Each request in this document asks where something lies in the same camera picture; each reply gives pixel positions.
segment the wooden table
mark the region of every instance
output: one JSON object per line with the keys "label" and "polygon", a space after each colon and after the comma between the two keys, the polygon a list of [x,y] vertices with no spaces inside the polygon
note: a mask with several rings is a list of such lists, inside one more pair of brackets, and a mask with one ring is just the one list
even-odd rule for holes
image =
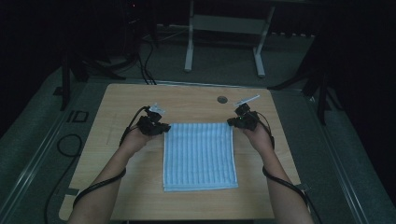
{"label": "wooden table", "polygon": [[[300,179],[290,154],[271,93],[264,89],[110,84],[97,112],[70,189],[87,188],[117,149],[136,111],[158,103],[161,122],[226,122],[234,118],[233,103],[259,94],[249,106],[267,117],[276,140],[276,154],[294,184]],[[219,96],[228,98],[220,104]],[[163,191],[163,135],[148,142],[127,166],[112,219],[189,220],[273,218],[262,161],[248,139],[233,129],[239,188],[194,192]],[[67,220],[76,196],[65,195],[59,216]]]}

